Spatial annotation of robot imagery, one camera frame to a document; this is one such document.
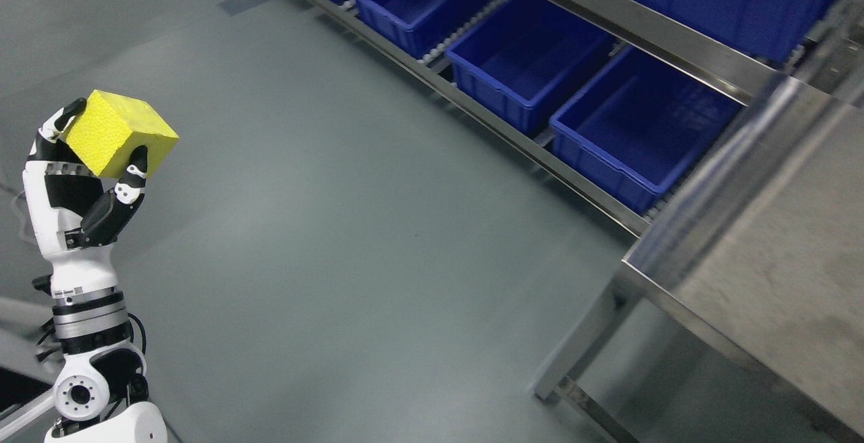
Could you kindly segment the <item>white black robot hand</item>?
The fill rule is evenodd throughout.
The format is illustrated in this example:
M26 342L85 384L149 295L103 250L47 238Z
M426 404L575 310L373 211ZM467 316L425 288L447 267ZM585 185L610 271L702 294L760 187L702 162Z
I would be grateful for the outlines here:
M62 304L117 286L111 250L142 204L149 172L148 148L138 147L117 184L104 187L62 139L86 106L74 99L39 126L22 172L35 240L53 269L49 294Z

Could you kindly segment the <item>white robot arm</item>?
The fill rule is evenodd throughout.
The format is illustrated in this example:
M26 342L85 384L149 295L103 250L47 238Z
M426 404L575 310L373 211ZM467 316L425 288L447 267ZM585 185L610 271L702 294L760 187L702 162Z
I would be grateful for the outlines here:
M75 289L55 299L46 335L59 344L63 367L52 387L59 413L47 442L166 442L167 424L149 397L140 320L123 292Z

